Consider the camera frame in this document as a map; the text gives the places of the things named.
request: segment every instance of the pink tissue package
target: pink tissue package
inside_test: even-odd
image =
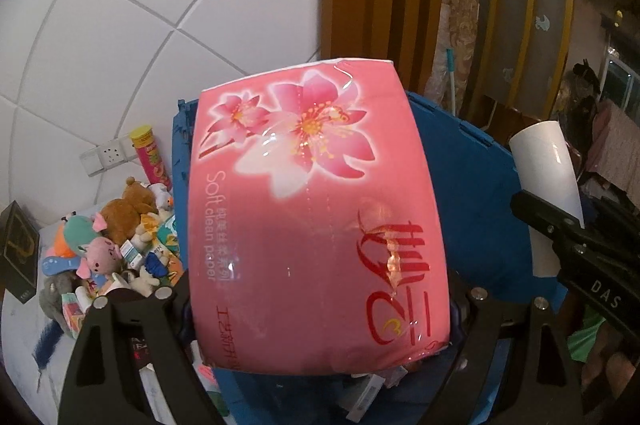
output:
[[[200,95],[189,276],[209,363],[370,373],[449,341],[440,222],[392,63],[344,59]]]

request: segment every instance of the pink flower print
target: pink flower print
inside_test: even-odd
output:
[[[207,135],[200,144],[200,148],[216,133],[218,133],[218,142],[202,151],[200,158],[233,142],[244,144],[247,136],[260,131],[267,123],[269,112],[265,108],[258,107],[259,100],[258,95],[250,98],[246,93],[243,97],[227,95],[222,104],[214,107],[212,112],[221,115],[222,118],[207,129]]]
[[[237,172],[270,174],[276,197],[300,190],[314,168],[340,178],[364,176],[346,160],[375,160],[365,134],[352,127],[367,114],[351,109],[358,98],[353,80],[338,90],[324,75],[310,70],[302,85],[277,84],[273,93],[282,111],[269,115],[258,142],[236,163]]]

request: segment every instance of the wall socket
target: wall socket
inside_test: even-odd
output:
[[[100,158],[102,168],[105,170],[127,161],[119,140],[111,140],[107,144],[100,145],[98,147],[98,158]]]
[[[89,177],[100,174],[106,170],[127,161],[135,160],[138,155],[129,136],[123,136],[111,140],[103,145],[98,145],[80,155],[80,162]]]

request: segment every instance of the yellow can lid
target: yellow can lid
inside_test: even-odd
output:
[[[154,132],[151,126],[140,126],[129,133],[129,137],[135,147],[145,147],[154,139]]]

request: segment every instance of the gray plush toy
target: gray plush toy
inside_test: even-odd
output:
[[[40,290],[38,299],[44,314],[60,324],[65,334],[71,335],[62,314],[62,294],[73,293],[78,286],[78,277],[72,271],[63,271],[57,275],[46,277],[44,287]]]

